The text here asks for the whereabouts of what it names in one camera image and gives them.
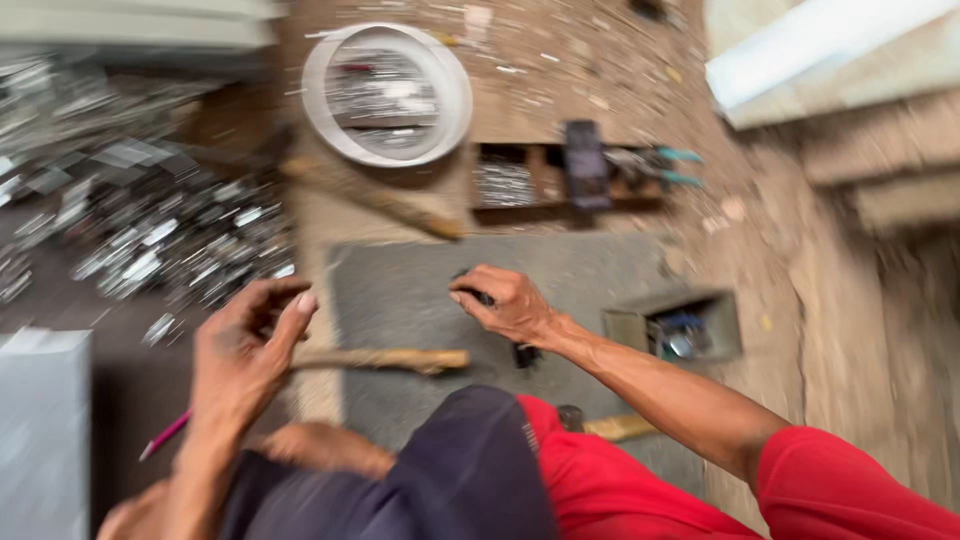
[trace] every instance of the small box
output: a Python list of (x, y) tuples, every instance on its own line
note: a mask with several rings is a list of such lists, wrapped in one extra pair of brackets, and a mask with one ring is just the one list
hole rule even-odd
[(643, 353), (658, 355), (654, 343), (659, 318), (688, 313), (703, 321), (709, 346), (693, 362), (733, 360), (743, 356), (736, 296), (730, 289), (678, 288), (604, 310), (608, 338)]

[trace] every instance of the gray mat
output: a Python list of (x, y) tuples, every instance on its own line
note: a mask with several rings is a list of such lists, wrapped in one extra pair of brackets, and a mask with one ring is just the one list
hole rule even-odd
[[(593, 377), (565, 359), (546, 355), (538, 367), (517, 370), (510, 343), (484, 331), (447, 296), (459, 271), (485, 262), (523, 272), (554, 307), (591, 331), (603, 331), (602, 309), (670, 286), (660, 274), (661, 250), (644, 233), (562, 233), (476, 236), (456, 244), (344, 244), (333, 285), (340, 346), (466, 349), (471, 367), (428, 379), (401, 371), (347, 371), (347, 425), (375, 443), (401, 448), (440, 402), (471, 383), (573, 404), (588, 419), (633, 412)], [(621, 448), (662, 479), (703, 498), (703, 462), (663, 435)]]

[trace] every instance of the wooden stick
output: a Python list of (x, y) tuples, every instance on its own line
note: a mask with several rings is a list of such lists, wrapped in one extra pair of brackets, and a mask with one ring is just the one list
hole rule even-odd
[(437, 375), (446, 369), (469, 366), (467, 351), (421, 351), (419, 349), (358, 349), (355, 351), (301, 349), (294, 354), (294, 369), (401, 368), (422, 375)]
[(441, 217), (428, 209), (404, 201), (390, 189), (358, 179), (336, 179), (325, 174), (311, 158), (291, 158), (280, 165), (280, 171), (291, 178), (307, 179), (319, 186), (351, 201), (381, 211), (397, 221), (406, 223), (448, 240), (464, 235), (464, 224), (459, 219)]
[(659, 432), (660, 430), (654, 428), (639, 414), (608, 416), (600, 420), (584, 422), (584, 433), (600, 435), (603, 439), (613, 443)]

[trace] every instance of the fingernail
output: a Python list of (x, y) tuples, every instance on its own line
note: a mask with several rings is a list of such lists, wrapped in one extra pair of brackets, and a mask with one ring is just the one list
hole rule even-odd
[(297, 311), (309, 315), (317, 310), (317, 297), (308, 293), (301, 292), (297, 299)]

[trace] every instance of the pencil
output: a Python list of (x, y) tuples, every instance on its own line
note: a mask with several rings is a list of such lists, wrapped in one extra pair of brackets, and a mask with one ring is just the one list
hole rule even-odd
[(164, 443), (169, 441), (174, 435), (180, 432), (180, 430), (186, 426), (187, 421), (190, 420), (190, 412), (190, 409), (186, 409), (186, 412), (184, 412), (180, 418), (175, 420), (170, 426), (167, 426), (166, 430), (161, 431), (160, 435), (157, 435), (152, 441), (147, 443), (147, 448), (143, 449), (143, 454), (140, 455), (140, 461), (143, 461), (153, 455), (157, 450), (160, 449), (161, 446), (163, 446)]

